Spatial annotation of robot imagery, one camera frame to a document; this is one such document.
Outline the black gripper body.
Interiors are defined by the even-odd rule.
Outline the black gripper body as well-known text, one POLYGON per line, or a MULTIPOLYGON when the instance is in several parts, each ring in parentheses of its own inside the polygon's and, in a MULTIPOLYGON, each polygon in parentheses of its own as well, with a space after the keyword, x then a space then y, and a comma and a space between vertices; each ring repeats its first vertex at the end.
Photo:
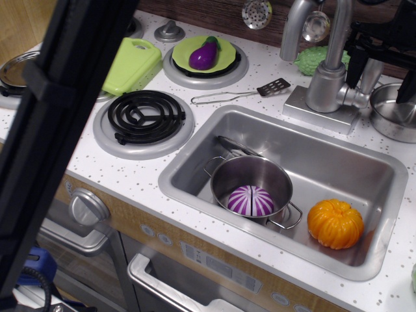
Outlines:
POLYGON ((382 62, 415 61, 415 1, 401 1, 391 21, 351 23, 345 49, 355 49, 382 62))

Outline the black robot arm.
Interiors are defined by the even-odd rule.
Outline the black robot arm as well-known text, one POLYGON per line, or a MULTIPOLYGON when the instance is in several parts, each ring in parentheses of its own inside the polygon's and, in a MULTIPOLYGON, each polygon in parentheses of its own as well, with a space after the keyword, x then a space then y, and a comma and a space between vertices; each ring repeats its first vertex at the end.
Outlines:
POLYGON ((360 120, 351 136, 286 118, 285 96, 237 105, 193 106, 192 137, 150 160, 105 152, 93 125, 96 101, 136 1, 59 1, 29 88, 1 131, 1 306, 12 299, 53 198, 93 191, 106 226, 215 283, 275 311, 414 311, 415 146, 389 140, 360 120), (288 171, 304 212, 339 198, 366 223, 348 265, 323 254, 307 224, 280 232, 204 201, 203 167, 223 152, 216 137, 245 143, 288 171))

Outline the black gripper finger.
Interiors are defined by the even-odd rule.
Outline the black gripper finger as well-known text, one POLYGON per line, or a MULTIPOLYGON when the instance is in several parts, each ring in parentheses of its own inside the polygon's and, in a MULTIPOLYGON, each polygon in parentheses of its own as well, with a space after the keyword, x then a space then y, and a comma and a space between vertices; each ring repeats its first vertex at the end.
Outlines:
POLYGON ((415 60, 402 60, 398 67, 408 71, 396 97, 396 102, 401 104, 409 102, 415 95, 415 60))
POLYGON ((355 88, 367 65, 369 54, 362 47, 354 46, 348 49, 350 60, 346 83, 350 88, 355 88))

